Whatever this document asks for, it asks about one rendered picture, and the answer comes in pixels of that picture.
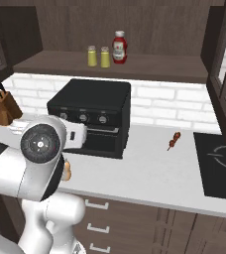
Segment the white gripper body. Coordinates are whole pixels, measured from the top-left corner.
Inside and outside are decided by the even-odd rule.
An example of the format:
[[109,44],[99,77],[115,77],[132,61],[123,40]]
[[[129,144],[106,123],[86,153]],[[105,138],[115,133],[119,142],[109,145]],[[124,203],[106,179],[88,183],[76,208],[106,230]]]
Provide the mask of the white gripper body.
[[84,124],[78,125],[78,147],[81,148],[86,141],[87,127]]

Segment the tan brown bottle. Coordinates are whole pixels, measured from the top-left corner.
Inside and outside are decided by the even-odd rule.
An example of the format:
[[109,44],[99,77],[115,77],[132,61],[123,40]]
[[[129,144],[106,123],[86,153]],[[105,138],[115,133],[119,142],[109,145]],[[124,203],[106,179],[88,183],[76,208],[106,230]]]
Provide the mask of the tan brown bottle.
[[71,165],[68,159],[65,159],[61,179],[67,182],[70,180],[70,178],[71,178]]

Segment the yellow shaker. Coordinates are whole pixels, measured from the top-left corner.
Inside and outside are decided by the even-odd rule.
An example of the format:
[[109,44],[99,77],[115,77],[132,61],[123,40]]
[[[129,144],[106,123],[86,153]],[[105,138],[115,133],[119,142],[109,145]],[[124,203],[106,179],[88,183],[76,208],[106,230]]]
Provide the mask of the yellow shaker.
[[87,49],[87,64],[97,66],[97,52],[94,46],[89,46]]
[[101,48],[101,66],[107,68],[110,66],[110,54],[108,47]]

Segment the red ketchup bottle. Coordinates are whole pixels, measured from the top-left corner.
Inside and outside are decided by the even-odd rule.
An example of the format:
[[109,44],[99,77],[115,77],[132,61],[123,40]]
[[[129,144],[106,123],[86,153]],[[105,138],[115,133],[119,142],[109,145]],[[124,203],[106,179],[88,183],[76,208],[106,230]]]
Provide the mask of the red ketchup bottle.
[[112,43],[112,57],[115,64],[123,64],[127,59],[127,42],[124,31],[116,31]]

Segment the dark brown glass cabinet door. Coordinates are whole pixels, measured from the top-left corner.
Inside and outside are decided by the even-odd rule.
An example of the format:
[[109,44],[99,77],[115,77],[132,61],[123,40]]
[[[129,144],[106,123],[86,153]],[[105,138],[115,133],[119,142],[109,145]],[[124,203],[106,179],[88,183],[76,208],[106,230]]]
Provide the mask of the dark brown glass cabinet door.
[[226,0],[222,7],[209,10],[201,59],[208,72],[206,88],[226,145],[226,71],[219,79],[226,50]]

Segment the black toaster oven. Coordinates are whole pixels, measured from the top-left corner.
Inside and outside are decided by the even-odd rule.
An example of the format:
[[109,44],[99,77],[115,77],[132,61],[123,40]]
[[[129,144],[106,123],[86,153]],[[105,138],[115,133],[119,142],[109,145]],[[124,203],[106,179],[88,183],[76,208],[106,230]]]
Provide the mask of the black toaster oven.
[[66,153],[122,159],[129,138],[131,84],[125,81],[71,79],[48,103],[48,113],[83,123],[87,138]]

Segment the small white object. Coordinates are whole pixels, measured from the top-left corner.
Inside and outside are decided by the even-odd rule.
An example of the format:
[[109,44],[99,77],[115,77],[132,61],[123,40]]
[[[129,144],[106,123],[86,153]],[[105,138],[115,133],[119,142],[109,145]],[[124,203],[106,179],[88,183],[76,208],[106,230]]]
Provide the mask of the small white object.
[[29,121],[27,120],[15,119],[12,122],[12,124],[8,126],[8,129],[13,134],[21,135],[28,125],[29,125]]

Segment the brown wooden knife block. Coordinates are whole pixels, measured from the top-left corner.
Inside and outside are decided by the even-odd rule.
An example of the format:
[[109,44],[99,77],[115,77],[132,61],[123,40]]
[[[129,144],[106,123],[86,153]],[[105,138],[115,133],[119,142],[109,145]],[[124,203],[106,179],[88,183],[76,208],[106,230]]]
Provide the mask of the brown wooden knife block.
[[21,118],[23,112],[10,91],[0,83],[0,126],[8,126],[15,119]]

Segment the brown drawer front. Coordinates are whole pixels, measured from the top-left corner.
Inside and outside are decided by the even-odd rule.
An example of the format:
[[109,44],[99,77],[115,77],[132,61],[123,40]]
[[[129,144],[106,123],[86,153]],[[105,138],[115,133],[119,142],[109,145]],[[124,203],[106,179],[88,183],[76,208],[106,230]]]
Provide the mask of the brown drawer front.
[[87,195],[83,195],[82,198],[84,201],[89,199],[90,202],[98,204],[109,202],[109,208],[107,210],[86,207],[86,213],[96,218],[144,224],[153,223],[157,218],[157,209],[153,206]]
[[[87,230],[87,224],[94,227],[105,228],[110,226],[108,234]],[[153,242],[153,229],[141,223],[130,223],[127,221],[105,220],[103,218],[87,217],[75,226],[76,235],[85,239],[114,239],[128,241]]]
[[85,239],[79,238],[79,241],[83,244],[87,254],[105,254],[89,249],[90,243],[93,243],[96,247],[106,248],[111,247],[110,254],[152,254],[151,242],[145,241],[128,241],[114,240],[114,239]]

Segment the brown kebab skewer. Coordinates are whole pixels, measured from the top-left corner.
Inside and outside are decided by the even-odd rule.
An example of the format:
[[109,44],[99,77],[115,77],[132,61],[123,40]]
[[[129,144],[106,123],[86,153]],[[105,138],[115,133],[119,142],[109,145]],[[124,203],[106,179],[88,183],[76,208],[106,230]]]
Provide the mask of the brown kebab skewer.
[[180,132],[175,132],[172,139],[169,141],[169,147],[167,149],[167,151],[170,149],[170,148],[173,148],[176,141],[180,138],[181,136],[181,133]]

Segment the brown cupboard door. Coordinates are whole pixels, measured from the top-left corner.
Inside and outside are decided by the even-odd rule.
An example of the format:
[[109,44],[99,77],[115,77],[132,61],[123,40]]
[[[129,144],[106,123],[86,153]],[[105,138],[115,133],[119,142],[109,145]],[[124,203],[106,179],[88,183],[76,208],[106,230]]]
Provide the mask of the brown cupboard door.
[[194,220],[192,212],[159,208],[152,254],[184,254]]
[[226,218],[196,214],[184,254],[226,254]]

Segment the black hob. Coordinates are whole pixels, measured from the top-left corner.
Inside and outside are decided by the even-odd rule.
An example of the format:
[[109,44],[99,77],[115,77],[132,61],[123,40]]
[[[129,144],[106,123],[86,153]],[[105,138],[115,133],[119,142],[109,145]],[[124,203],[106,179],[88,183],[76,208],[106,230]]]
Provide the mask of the black hob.
[[221,135],[193,133],[205,196],[226,199],[226,146]]

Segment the dark brown wall cabinet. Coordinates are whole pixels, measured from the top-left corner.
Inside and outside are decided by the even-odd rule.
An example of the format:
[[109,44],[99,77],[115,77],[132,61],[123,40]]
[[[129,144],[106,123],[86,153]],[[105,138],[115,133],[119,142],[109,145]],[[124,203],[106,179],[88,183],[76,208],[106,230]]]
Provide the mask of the dark brown wall cabinet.
[[[16,72],[204,83],[207,21],[225,0],[35,0],[42,49]],[[87,65],[87,48],[123,31],[127,61]]]

